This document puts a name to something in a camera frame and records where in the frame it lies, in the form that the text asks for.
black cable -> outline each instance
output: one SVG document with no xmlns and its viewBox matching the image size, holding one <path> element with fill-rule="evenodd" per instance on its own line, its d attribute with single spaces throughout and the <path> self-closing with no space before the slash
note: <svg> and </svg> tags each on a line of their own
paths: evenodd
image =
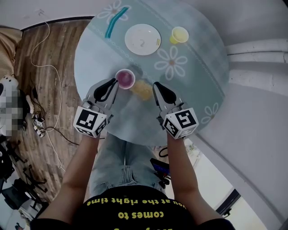
<svg viewBox="0 0 288 230">
<path fill-rule="evenodd" d="M 74 144 L 74 145 L 77 145 L 77 146 L 79 145 L 79 144 L 76 144 L 76 143 L 68 140 L 68 139 L 64 136 L 63 133 L 61 133 L 59 130 L 55 129 L 54 127 L 47 127 L 47 128 L 45 128 L 45 131 L 46 131 L 48 128 L 52 128 L 52 130 L 54 129 L 55 131 L 57 131 L 58 133 L 60 133 L 60 134 L 62 135 L 62 137 L 64 137 L 64 138 L 66 139 L 66 141 L 68 141 L 68 142 L 70 142 L 70 143 L 72 143 L 72 144 Z"/>
<path fill-rule="evenodd" d="M 37 102 L 34 101 L 34 100 L 32 100 L 32 101 L 41 109 L 41 115 L 42 115 L 42 118 L 43 118 L 43 120 L 44 120 L 44 122 L 45 122 L 46 111 L 44 110 L 44 108 L 43 108 L 42 105 L 40 104 L 40 101 L 38 100 L 38 93 L 37 93 L 37 91 L 36 91 L 35 85 L 34 85 L 33 90 L 35 90 L 35 91 L 33 92 L 33 97 L 37 100 Z M 43 127 L 43 128 L 44 128 L 44 133 L 45 133 L 45 134 L 46 134 L 46 131 L 48 131 L 47 129 L 51 128 L 50 131 L 52 131 L 53 129 L 56 130 L 58 133 L 60 133 L 60 134 L 62 135 L 62 137 L 65 138 L 66 141 L 68 141 L 68 142 L 70 142 L 70 143 L 72 143 L 72 144 L 74 144 L 74 145 L 77 145 L 77 146 L 79 145 L 79 144 L 74 143 L 74 142 L 70 141 L 69 139 L 67 139 L 67 138 L 64 136 L 63 133 L 61 133 L 59 130 L 55 129 L 54 127 L 51 127 L 51 126 L 50 126 L 50 127 Z"/>
<path fill-rule="evenodd" d="M 168 154 L 165 154 L 165 155 L 161 155 L 161 152 L 163 151 L 163 150 L 165 150 L 165 149 L 167 149 L 167 147 L 165 147 L 165 148 L 162 148 L 161 150 L 160 150 L 160 152 L 159 152 L 159 157 L 167 157 L 168 156 Z"/>
</svg>

yellow object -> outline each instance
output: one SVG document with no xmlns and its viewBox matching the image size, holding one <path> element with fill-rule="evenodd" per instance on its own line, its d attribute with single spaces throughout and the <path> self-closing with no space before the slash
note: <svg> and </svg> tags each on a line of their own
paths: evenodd
<svg viewBox="0 0 288 230">
<path fill-rule="evenodd" d="M 149 100 L 153 95 L 152 86 L 143 80 L 136 81 L 130 91 L 138 95 L 143 101 Z"/>
<path fill-rule="evenodd" d="M 188 38 L 189 38 L 189 33 L 185 28 L 174 27 L 172 30 L 172 35 L 169 40 L 172 44 L 177 44 L 177 43 L 184 43 L 188 41 Z"/>
<path fill-rule="evenodd" d="M 176 40 L 174 39 L 173 35 L 171 35 L 169 41 L 170 41 L 172 44 L 177 44 L 177 43 L 178 43 L 178 41 L 176 41 Z"/>
</svg>

light blue tablecloth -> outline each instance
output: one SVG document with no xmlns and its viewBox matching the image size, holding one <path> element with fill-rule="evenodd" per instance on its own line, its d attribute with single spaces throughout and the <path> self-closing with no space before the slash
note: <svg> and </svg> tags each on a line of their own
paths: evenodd
<svg viewBox="0 0 288 230">
<path fill-rule="evenodd" d="M 109 21 L 123 7 L 129 9 L 116 22 L 111 38 L 105 39 Z M 140 23 L 155 27 L 162 38 L 159 50 L 148 56 L 130 52 L 124 42 L 127 30 Z M 187 43 L 169 42 L 175 26 L 188 30 Z M 81 99 L 90 86 L 114 77 L 123 68 L 131 69 L 136 80 L 144 79 L 150 85 L 155 81 L 171 85 L 194 108 L 198 130 L 219 110 L 229 79 L 227 54 L 213 25 L 191 6 L 173 0 L 118 0 L 104 8 L 84 30 L 74 66 Z M 153 97 L 142 101 L 131 91 L 119 89 L 112 112 L 114 117 L 107 126 L 111 134 L 141 145 L 167 143 L 166 133 L 156 120 L 160 110 Z"/>
</svg>

wooden floor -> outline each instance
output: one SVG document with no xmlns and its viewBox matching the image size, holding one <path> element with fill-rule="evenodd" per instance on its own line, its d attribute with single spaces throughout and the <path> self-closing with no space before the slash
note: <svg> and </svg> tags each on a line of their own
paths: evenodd
<svg viewBox="0 0 288 230">
<path fill-rule="evenodd" d="M 74 80 L 74 56 L 80 36 L 89 23 L 89 20 L 57 22 L 50 24 L 50 35 L 34 51 L 32 60 L 36 65 L 54 65 L 62 80 L 62 112 L 57 124 L 59 129 L 68 139 L 79 143 L 81 136 L 72 126 L 74 114 L 81 100 L 77 93 Z M 48 34 L 47 25 L 35 27 L 24 31 L 21 42 L 16 51 L 15 75 L 20 84 L 20 89 L 30 94 L 31 87 L 35 84 L 39 101 L 46 111 L 46 126 L 54 126 L 60 107 L 60 85 L 56 71 L 52 67 L 37 68 L 31 65 L 30 55 L 33 48 Z M 60 189 L 64 171 L 57 167 L 59 161 L 54 153 L 48 137 L 40 138 L 33 130 L 31 115 L 26 117 L 28 127 L 26 132 L 20 132 L 18 139 L 21 141 L 19 151 L 23 158 L 28 160 L 22 164 L 17 162 L 18 172 L 23 177 L 22 169 L 32 165 L 34 176 L 38 180 L 46 178 L 47 193 L 40 196 L 51 201 Z M 49 133 L 52 143 L 66 168 L 77 146 L 67 142 L 62 136 L 52 131 Z"/>
</svg>

black t-shirt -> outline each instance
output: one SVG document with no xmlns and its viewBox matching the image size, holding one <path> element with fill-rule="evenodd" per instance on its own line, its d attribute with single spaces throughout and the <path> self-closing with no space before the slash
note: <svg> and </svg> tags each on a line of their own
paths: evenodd
<svg viewBox="0 0 288 230">
<path fill-rule="evenodd" d="M 228 220 L 215 219 L 196 226 L 186 207 L 162 192 L 146 186 L 106 190 L 87 200 L 75 214 L 73 225 L 52 219 L 36 219 L 36 229 L 107 230 L 234 230 Z"/>
</svg>

